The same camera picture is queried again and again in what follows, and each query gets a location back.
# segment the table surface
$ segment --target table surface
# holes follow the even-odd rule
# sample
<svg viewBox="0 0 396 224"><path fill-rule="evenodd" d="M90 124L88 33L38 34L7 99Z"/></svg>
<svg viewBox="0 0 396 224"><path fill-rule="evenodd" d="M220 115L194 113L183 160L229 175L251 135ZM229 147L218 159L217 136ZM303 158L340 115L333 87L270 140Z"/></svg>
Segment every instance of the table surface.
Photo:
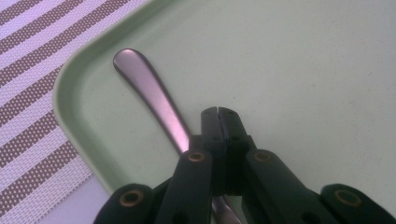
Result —
<svg viewBox="0 0 396 224"><path fill-rule="evenodd" d="M37 223L48 213L42 222L92 222L108 196L57 125L52 88L71 54L144 2L1 1L0 223Z"/></svg>
<svg viewBox="0 0 396 224"><path fill-rule="evenodd" d="M56 123L52 112L52 87L60 68L71 54L144 2L145 0L5 0L0 3L0 223L91 223L107 200L108 195ZM395 19L389 13L396 9L394 1L384 0L371 5L369 1L357 0L347 3L347 7L342 5L342 1L338 4L339 15L345 16L346 21L362 20L352 22L361 23L360 31L364 31L364 22L370 22L373 29L373 24L376 23L394 25L394 22L389 22ZM346 8L352 10L351 15L364 15L363 11L370 14L367 17L349 18L348 12L343 11ZM344 24L335 24L334 27L341 27L337 30L345 29L347 32ZM375 41L370 43L375 45L361 50L364 43L357 42L354 46L346 46L345 52L339 53L350 55L348 50L361 50L362 54L375 52L377 55L373 55L373 59L388 57L387 60L373 63L377 66L376 71L394 73L396 40L389 37L396 36L396 27L375 27L374 31L378 32L371 36ZM360 38L359 34L355 35L359 41L364 42L365 39ZM360 80L360 84L368 86L368 82L375 80L372 77L374 75L368 74L364 80ZM387 94L395 93L396 78L387 75L387 78L378 77L375 81L379 86L375 86L372 93L366 92L363 96L373 96L372 99L379 99L379 103L365 105L366 101L357 100L342 106L353 106L356 111L360 108L366 114L357 116L368 116L377 113L375 105L387 103L388 109L379 108L383 109L382 117L376 121L368 120L367 123L376 129L388 127L381 132L384 135L380 137L388 139L388 146L395 147L396 141L391 137L394 134L387 133L387 130L395 130L393 115L396 103ZM365 90L361 90L359 85L351 84L351 87L356 88L352 92L356 95L351 97L360 99L361 92ZM352 128L363 132L364 130L358 130L358 126ZM392 158L396 156L392 148L387 151L387 155ZM378 155L374 159L382 161L381 157L384 155ZM390 161L389 158L383 159L384 162ZM393 185L394 180L384 184L373 183L372 189L376 186L389 189ZM382 199L393 215L396 210L389 205L394 204L392 199L395 197L393 194Z"/></svg>

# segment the brass screw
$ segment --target brass screw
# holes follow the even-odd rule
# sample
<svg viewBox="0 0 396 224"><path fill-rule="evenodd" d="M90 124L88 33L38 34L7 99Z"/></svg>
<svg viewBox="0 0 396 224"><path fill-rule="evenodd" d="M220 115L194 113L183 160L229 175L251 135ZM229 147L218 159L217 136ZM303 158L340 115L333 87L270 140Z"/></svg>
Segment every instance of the brass screw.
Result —
<svg viewBox="0 0 396 224"><path fill-rule="evenodd" d="M254 159L256 161L265 162L271 160L271 155L265 152L256 152L254 153Z"/></svg>
<svg viewBox="0 0 396 224"><path fill-rule="evenodd" d="M352 207L360 207L362 204L361 198L358 195L346 189L336 190L334 195L338 202Z"/></svg>
<svg viewBox="0 0 396 224"><path fill-rule="evenodd" d="M203 161L205 155L202 152L192 152L188 156L189 161Z"/></svg>
<svg viewBox="0 0 396 224"><path fill-rule="evenodd" d="M139 189L131 189L120 196L120 204L124 207L133 207L144 198L144 193Z"/></svg>

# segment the black plastic part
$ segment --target black plastic part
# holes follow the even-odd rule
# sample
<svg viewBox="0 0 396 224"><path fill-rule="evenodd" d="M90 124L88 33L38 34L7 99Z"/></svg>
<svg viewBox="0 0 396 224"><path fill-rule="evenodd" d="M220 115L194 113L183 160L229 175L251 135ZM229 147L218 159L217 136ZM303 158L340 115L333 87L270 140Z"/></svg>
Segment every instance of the black plastic part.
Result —
<svg viewBox="0 0 396 224"><path fill-rule="evenodd" d="M201 134L202 149L209 151L213 157L213 196L220 196L225 191L227 155L216 107L210 107L201 113Z"/></svg>
<svg viewBox="0 0 396 224"><path fill-rule="evenodd" d="M226 190L229 195L241 195L245 183L243 165L245 155L255 148L253 139L247 135L239 115L231 109L220 107L219 119L227 144Z"/></svg>
<svg viewBox="0 0 396 224"><path fill-rule="evenodd" d="M194 134L190 136L189 150L197 150L202 148L202 136Z"/></svg>
<svg viewBox="0 0 396 224"><path fill-rule="evenodd" d="M384 208L364 193L346 185L334 184L324 187L320 199L341 223L396 223L396 219Z"/></svg>
<svg viewBox="0 0 396 224"><path fill-rule="evenodd" d="M204 150L187 151L163 197L156 224L210 222L212 156Z"/></svg>
<svg viewBox="0 0 396 224"><path fill-rule="evenodd" d="M273 223L338 223L276 154L250 150L245 168L249 185Z"/></svg>
<svg viewBox="0 0 396 224"><path fill-rule="evenodd" d="M269 224L271 219L265 212L256 193L250 186L246 186L242 195L242 210L248 224Z"/></svg>
<svg viewBox="0 0 396 224"><path fill-rule="evenodd" d="M154 223L157 214L160 211L161 204L163 203L163 197L165 196L165 193L168 190L168 186L170 182L171 182L171 178L165 180L163 183L161 183L153 190L154 200L151 203L148 217L146 218L146 222L145 222L146 224Z"/></svg>
<svg viewBox="0 0 396 224"><path fill-rule="evenodd" d="M114 192L97 215L94 224L144 224L154 194L151 188L130 184Z"/></svg>

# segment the woven placemat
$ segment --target woven placemat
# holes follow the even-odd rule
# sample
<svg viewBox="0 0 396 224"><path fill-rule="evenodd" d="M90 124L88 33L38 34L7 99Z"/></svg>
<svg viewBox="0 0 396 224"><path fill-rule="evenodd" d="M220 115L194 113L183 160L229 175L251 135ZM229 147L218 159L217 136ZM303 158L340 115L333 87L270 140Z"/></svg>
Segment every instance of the woven placemat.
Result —
<svg viewBox="0 0 396 224"><path fill-rule="evenodd" d="M92 173L52 112L77 49L145 0L0 3L0 223L37 223Z"/></svg>

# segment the placemat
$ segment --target placemat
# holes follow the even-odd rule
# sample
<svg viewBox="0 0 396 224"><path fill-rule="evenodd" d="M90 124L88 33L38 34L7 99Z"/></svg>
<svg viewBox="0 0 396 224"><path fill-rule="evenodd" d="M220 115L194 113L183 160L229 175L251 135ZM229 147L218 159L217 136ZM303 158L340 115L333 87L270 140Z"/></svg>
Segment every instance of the placemat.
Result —
<svg viewBox="0 0 396 224"><path fill-rule="evenodd" d="M63 63L145 0L0 3L0 223L36 223L92 173L52 111Z"/></svg>

